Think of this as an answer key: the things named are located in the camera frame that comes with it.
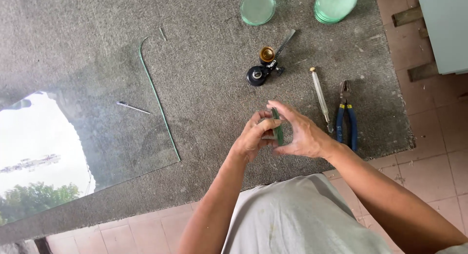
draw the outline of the blue plier handle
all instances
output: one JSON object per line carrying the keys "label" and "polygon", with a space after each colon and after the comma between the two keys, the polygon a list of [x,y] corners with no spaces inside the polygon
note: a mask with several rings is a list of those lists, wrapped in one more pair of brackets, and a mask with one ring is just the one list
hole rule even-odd
{"label": "blue plier handle", "polygon": [[342,82],[340,90],[340,107],[338,108],[338,117],[336,118],[336,140],[340,143],[343,142],[343,117],[344,109],[347,108],[348,116],[351,124],[351,150],[357,151],[358,149],[358,120],[356,119],[356,114],[354,113],[354,108],[348,102],[350,93],[349,82],[345,80]]}

